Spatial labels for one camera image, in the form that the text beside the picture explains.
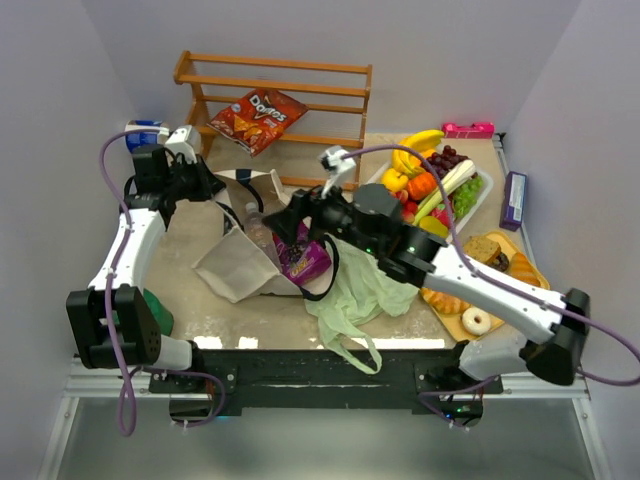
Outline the purple snack bag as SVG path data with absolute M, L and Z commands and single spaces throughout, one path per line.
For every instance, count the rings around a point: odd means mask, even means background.
M 284 276 L 298 287 L 323 275 L 332 265 L 332 260 L 323 246 L 309 239 L 309 229 L 300 223 L 296 240 L 286 244 L 273 234 L 276 253 Z

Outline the clear plastic water bottle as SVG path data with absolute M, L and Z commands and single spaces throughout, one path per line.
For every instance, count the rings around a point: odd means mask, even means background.
M 245 211 L 245 234 L 271 260 L 274 266 L 279 271 L 282 271 L 272 232 L 263 224 L 263 214 L 259 211 L 258 205 L 254 202 L 249 202 L 245 205 Z

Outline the beige canvas tote bag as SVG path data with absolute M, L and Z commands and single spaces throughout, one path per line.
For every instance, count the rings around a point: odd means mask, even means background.
M 323 275 L 298 287 L 244 232 L 247 203 L 256 203 L 259 211 L 266 215 L 281 210 L 289 202 L 276 171 L 244 168 L 220 171 L 216 176 L 226 184 L 226 188 L 214 197 L 214 204 L 222 213 L 223 233 L 193 265 L 211 291 L 232 303 L 260 295 L 300 296 L 311 301 L 324 298 L 338 269 L 336 246 L 328 240 L 329 237 L 317 242 L 329 254 L 332 265 Z

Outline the light green plastic bag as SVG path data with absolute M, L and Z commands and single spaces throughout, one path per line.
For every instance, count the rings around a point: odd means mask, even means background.
M 382 356 L 362 324 L 385 313 L 398 317 L 408 312 L 418 288 L 399 283 L 379 270 L 374 257 L 348 243 L 328 238 L 337 250 L 338 269 L 327 295 L 305 302 L 307 312 L 317 318 L 319 340 L 324 348 L 336 353 L 356 369 L 375 375 L 382 367 Z M 372 359 L 367 364 L 344 346 L 345 339 L 365 342 Z

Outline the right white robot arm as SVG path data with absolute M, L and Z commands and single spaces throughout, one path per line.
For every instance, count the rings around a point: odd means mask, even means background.
M 456 250 L 443 238 L 402 218 L 402 205 L 379 184 L 359 188 L 346 200 L 338 188 L 296 191 L 265 226 L 283 242 L 297 238 L 309 220 L 309 235 L 324 234 L 372 255 L 388 277 L 457 297 L 507 324 L 463 345 L 457 369 L 474 380 L 529 371 L 549 383 L 574 381 L 589 333 L 589 296 L 526 284 Z

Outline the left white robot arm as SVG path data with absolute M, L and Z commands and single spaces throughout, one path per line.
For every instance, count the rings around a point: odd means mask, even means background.
M 161 332 L 143 282 L 178 202 L 209 201 L 225 185 L 185 142 L 138 147 L 132 160 L 135 190 L 115 191 L 120 207 L 115 239 L 88 287 L 69 294 L 68 318 L 87 368 L 185 371 L 192 366 L 193 347 Z

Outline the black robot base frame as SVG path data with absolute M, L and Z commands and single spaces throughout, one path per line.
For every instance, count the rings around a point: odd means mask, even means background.
M 390 409 L 440 413 L 470 427 L 482 417 L 484 395 L 502 393 L 503 385 L 462 373 L 461 351 L 383 350 L 380 371 L 369 375 L 328 350 L 198 350 L 192 376 L 155 373 L 150 391 L 169 396 L 175 420 L 255 408 Z

